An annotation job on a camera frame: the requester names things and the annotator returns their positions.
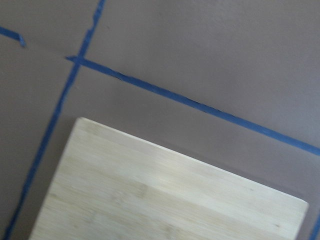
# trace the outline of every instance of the wood grain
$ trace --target wood grain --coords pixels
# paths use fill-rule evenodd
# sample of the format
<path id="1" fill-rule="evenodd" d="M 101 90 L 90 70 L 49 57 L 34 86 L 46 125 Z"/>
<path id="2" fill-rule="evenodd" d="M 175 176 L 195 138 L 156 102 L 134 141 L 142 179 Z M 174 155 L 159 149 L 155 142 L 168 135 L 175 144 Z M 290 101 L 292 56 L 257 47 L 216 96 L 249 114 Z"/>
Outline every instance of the wood grain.
<path id="1" fill-rule="evenodd" d="M 31 240 L 294 240 L 308 204 L 79 118 Z"/>

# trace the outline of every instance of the blue tape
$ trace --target blue tape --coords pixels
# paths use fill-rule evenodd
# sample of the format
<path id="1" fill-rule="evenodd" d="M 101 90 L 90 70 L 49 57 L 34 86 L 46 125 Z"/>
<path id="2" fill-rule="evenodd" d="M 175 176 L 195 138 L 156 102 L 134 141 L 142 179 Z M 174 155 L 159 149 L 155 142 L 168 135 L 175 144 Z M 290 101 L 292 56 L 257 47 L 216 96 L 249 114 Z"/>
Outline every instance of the blue tape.
<path id="1" fill-rule="evenodd" d="M 62 109 L 63 109 L 63 106 L 64 106 L 64 103 L 65 103 L 65 100 L 67 98 L 67 95 L 76 79 L 76 76 L 77 76 L 77 73 L 81 67 L 81 64 L 80 64 L 80 60 L 82 59 L 82 57 L 86 54 L 87 50 L 88 50 L 88 47 L 89 47 L 89 44 L 90 44 L 90 41 L 92 39 L 92 36 L 96 30 L 96 27 L 97 27 L 97 24 L 98 24 L 98 21 L 99 21 L 99 18 L 101 16 L 101 13 L 102 13 L 102 10 L 103 10 L 103 7 L 104 7 L 104 4 L 105 4 L 105 1 L 106 0 L 100 0 L 99 3 L 98 3 L 98 6 L 95 10 L 95 13 L 94 13 L 94 17 L 93 17 L 93 25 L 92 27 L 87 31 L 83 41 L 82 41 L 82 45 L 81 45 L 81 48 L 78 52 L 78 56 L 76 57 L 76 59 L 73 61 L 74 64 L 73 64 L 73 67 L 71 69 L 71 72 L 68 76 L 68 79 L 64 85 L 64 88 L 62 90 L 62 93 L 60 95 L 60 98 L 58 100 L 58 103 L 56 104 L 55 106 L 55 109 L 54 109 L 54 112 L 51 116 L 51 119 L 50 119 L 50 122 L 45 130 L 45 133 L 44 133 L 44 136 L 41 140 L 41 143 L 40 143 L 40 146 L 37 150 L 37 153 L 34 157 L 34 160 L 32 162 L 32 165 L 31 165 L 31 168 L 28 172 L 28 175 L 27 175 L 27 178 L 24 182 L 24 185 L 23 185 L 23 188 L 22 188 L 22 192 L 21 192 L 21 195 L 20 195 L 20 199 L 19 199 L 19 202 L 17 204 L 17 207 L 14 211 L 14 214 L 10 220 L 10 223 L 8 225 L 8 227 L 6 228 L 6 231 L 5 231 L 5 234 L 4 234 L 4 237 L 3 237 L 3 240 L 9 240 L 10 237 L 11 237 L 11 234 L 12 234 L 12 231 L 16 225 L 16 222 L 17 222 L 17 219 L 18 219 L 18 216 L 21 212 L 21 209 L 22 209 L 22 206 L 26 200 L 26 197 L 28 195 L 28 192 L 29 192 L 29 189 L 31 187 L 31 184 L 33 182 L 33 179 L 35 178 L 35 175 L 36 175 L 36 172 L 37 172 L 37 169 L 42 161 L 42 158 L 45 154 L 45 151 L 47 149 L 47 146 L 48 146 L 48 143 L 50 141 L 50 138 L 55 130 L 55 127 L 57 125 L 57 122 L 59 120 L 59 116 L 62 112 Z"/>
<path id="2" fill-rule="evenodd" d="M 317 236 L 319 233 L 320 233 L 320 213 L 315 222 L 315 225 L 313 227 L 309 240 L 317 240 Z"/>
<path id="3" fill-rule="evenodd" d="M 6 36 L 8 38 L 19 41 L 21 47 L 23 47 L 23 48 L 26 46 L 26 42 L 25 42 L 24 38 L 19 33 L 15 32 L 15 31 L 11 31 L 9 29 L 6 29 L 6 28 L 0 26 L 0 34 Z"/>
<path id="4" fill-rule="evenodd" d="M 73 61 L 73 62 L 79 61 L 79 59 L 76 56 L 69 56 L 66 59 Z M 192 107 L 194 109 L 198 109 L 198 110 L 203 111 L 205 113 L 208 113 L 210 115 L 224 119 L 228 122 L 242 126 L 246 129 L 250 129 L 250 130 L 255 131 L 257 133 L 263 134 L 263 135 L 268 136 L 270 138 L 273 138 L 273 139 L 276 139 L 276 140 L 281 141 L 283 143 L 289 144 L 293 147 L 296 147 L 296 148 L 302 149 L 304 151 L 307 151 L 309 153 L 320 156 L 320 148 L 313 146 L 313 145 L 310 145 L 308 143 L 305 143 L 303 141 L 294 139 L 290 136 L 286 136 L 286 135 L 281 134 L 279 132 L 273 131 L 269 128 L 258 125 L 256 123 L 251 122 L 251 121 L 242 119 L 237 116 L 233 116 L 229 113 L 226 113 L 226 112 L 220 111 L 218 109 L 215 109 L 213 107 L 207 106 L 205 104 L 196 102 L 196 101 L 191 100 L 185 96 L 171 92 L 169 90 L 158 87 L 156 85 L 152 85 L 148 82 L 142 81 L 142 80 L 137 79 L 135 77 L 123 75 L 120 72 L 114 71 L 106 66 L 100 65 L 100 64 L 95 63 L 93 61 L 86 60 L 86 59 L 80 59 L 80 64 L 87 67 L 87 68 L 96 70 L 100 73 L 107 74 L 109 76 L 120 79 L 126 83 L 135 85 L 139 88 L 142 88 L 142 89 L 151 91 L 153 93 L 159 94 L 163 97 L 172 99 L 174 101 L 177 101 L 179 103 L 182 103 L 182 104 L 187 105 L 189 107 Z"/>

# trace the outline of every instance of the light wood panel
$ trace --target light wood panel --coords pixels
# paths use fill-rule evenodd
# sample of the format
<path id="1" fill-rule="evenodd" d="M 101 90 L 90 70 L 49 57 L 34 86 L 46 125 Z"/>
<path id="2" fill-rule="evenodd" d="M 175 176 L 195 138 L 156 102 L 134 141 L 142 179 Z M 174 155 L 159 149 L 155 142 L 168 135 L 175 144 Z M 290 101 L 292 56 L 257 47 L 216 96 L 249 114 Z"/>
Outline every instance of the light wood panel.
<path id="1" fill-rule="evenodd" d="M 79 118 L 31 240 L 293 240 L 308 204 Z"/>

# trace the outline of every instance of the blue tape strip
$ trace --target blue tape strip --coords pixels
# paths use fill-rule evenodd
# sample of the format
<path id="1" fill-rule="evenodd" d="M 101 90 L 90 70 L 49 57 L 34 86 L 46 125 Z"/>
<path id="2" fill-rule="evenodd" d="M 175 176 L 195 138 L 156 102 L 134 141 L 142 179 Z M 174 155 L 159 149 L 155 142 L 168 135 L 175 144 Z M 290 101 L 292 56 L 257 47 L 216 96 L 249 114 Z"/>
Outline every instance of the blue tape strip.
<path id="1" fill-rule="evenodd" d="M 45 133 L 44 133 L 44 136 L 41 140 L 41 143 L 40 143 L 40 146 L 37 150 L 37 153 L 34 157 L 34 160 L 33 160 L 33 163 L 31 165 L 31 168 L 28 172 L 28 175 L 27 175 L 27 178 L 24 182 L 24 185 L 23 185 L 23 188 L 22 188 L 22 192 L 21 192 L 21 195 L 20 195 L 20 199 L 19 199 L 19 202 L 18 202 L 18 205 L 15 209 L 15 212 L 10 220 L 10 223 L 8 225 L 8 227 L 6 228 L 6 231 L 5 231 L 5 234 L 4 234 L 4 237 L 3 237 L 3 240 L 9 240 L 10 237 L 11 237 L 11 234 L 12 234 L 12 231 L 16 225 L 16 222 L 17 222 L 17 219 L 18 219 L 18 216 L 21 212 L 21 209 L 22 209 L 22 206 L 26 200 L 26 197 L 27 197 L 27 194 L 29 192 L 29 189 L 31 187 L 31 184 L 33 182 L 33 179 L 36 175 L 36 172 L 37 172 L 37 169 L 42 161 L 42 158 L 45 154 L 45 151 L 46 151 L 46 148 L 48 146 L 48 143 L 50 141 L 50 138 L 55 130 L 55 127 L 57 125 L 57 122 L 58 122 L 58 119 L 59 119 L 59 116 L 62 112 L 62 109 L 63 109 L 63 106 L 64 106 L 64 103 L 65 103 L 65 100 L 67 98 L 67 95 L 75 81 L 75 78 L 77 76 L 77 73 L 81 67 L 81 64 L 80 64 L 80 60 L 82 59 L 82 57 L 86 54 L 87 50 L 88 50 L 88 47 L 89 47 L 89 44 L 90 44 L 90 41 L 92 39 L 92 36 L 96 30 L 96 27 L 97 27 L 97 24 L 98 24 L 98 21 L 99 21 L 99 18 L 101 16 L 101 13 L 102 13 L 102 10 L 103 10 L 103 7 L 104 7 L 104 4 L 105 4 L 106 0 L 100 0 L 99 3 L 98 3 L 98 6 L 95 10 L 95 13 L 94 13 L 94 17 L 93 17 L 93 25 L 92 27 L 87 31 L 83 41 L 82 41 L 82 45 L 81 45 L 81 48 L 79 50 L 79 53 L 78 53 L 78 56 L 76 57 L 76 59 L 73 61 L 74 64 L 73 64 L 73 67 L 71 69 L 71 72 L 68 76 L 68 79 L 64 85 L 64 88 L 63 88 L 63 91 L 60 95 L 60 98 L 58 100 L 58 103 L 57 105 L 55 106 L 55 109 L 54 109 L 54 112 L 52 114 L 52 117 L 50 119 L 50 122 L 45 130 Z"/>
<path id="2" fill-rule="evenodd" d="M 79 59 L 76 56 L 69 56 L 66 59 L 73 61 L 73 62 L 79 61 Z M 198 109 L 198 110 L 203 111 L 205 113 L 208 113 L 210 115 L 224 119 L 228 122 L 242 126 L 246 129 L 250 129 L 250 130 L 255 131 L 257 133 L 263 134 L 263 135 L 268 136 L 270 138 L 273 138 L 273 139 L 276 139 L 276 140 L 281 141 L 283 143 L 289 144 L 293 147 L 296 147 L 296 148 L 302 149 L 304 151 L 307 151 L 309 153 L 320 156 L 320 148 L 313 146 L 313 145 L 310 145 L 308 143 L 305 143 L 303 141 L 294 139 L 292 137 L 283 135 L 279 132 L 273 131 L 269 128 L 258 125 L 256 123 L 251 122 L 251 121 L 247 121 L 247 120 L 242 119 L 240 117 L 233 116 L 229 113 L 226 113 L 226 112 L 220 111 L 218 109 L 215 109 L 213 107 L 196 102 L 196 101 L 191 100 L 185 96 L 171 92 L 169 90 L 158 87 L 156 85 L 152 85 L 148 82 L 142 81 L 142 80 L 137 79 L 135 77 L 123 75 L 120 72 L 114 71 L 106 66 L 100 65 L 100 64 L 95 63 L 93 61 L 81 59 L 80 64 L 87 67 L 87 68 L 96 70 L 100 73 L 107 74 L 107 75 L 110 75 L 110 76 L 115 77 L 117 79 L 120 79 L 126 83 L 135 85 L 139 88 L 142 88 L 142 89 L 151 91 L 153 93 L 159 94 L 163 97 L 172 99 L 174 101 L 177 101 L 179 103 L 182 103 L 182 104 L 187 105 L 189 107 L 192 107 L 194 109 Z"/>
<path id="3" fill-rule="evenodd" d="M 23 48 L 26 46 L 26 42 L 25 42 L 24 38 L 19 33 L 15 32 L 15 31 L 11 31 L 9 29 L 6 29 L 6 28 L 0 26 L 0 34 L 6 36 L 8 38 L 19 41 L 21 47 L 23 47 Z"/>
<path id="4" fill-rule="evenodd" d="M 320 213 L 319 213 L 318 219 L 315 222 L 315 225 L 313 227 L 309 240 L 317 240 L 317 236 L 319 233 L 320 233 Z"/>

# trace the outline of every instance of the gray floor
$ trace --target gray floor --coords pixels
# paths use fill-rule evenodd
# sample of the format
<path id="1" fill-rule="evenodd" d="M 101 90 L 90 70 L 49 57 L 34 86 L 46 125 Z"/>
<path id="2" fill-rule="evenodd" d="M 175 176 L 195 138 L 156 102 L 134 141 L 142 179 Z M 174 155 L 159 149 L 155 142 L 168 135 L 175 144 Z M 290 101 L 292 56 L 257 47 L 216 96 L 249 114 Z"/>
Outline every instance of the gray floor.
<path id="1" fill-rule="evenodd" d="M 92 24 L 97 1 L 1 2 L 0 235 Z M 108 0 L 87 58 L 320 147 L 320 2 Z M 18 219 L 26 239 L 77 117 L 294 195 L 320 210 L 320 158 L 81 67 Z"/>

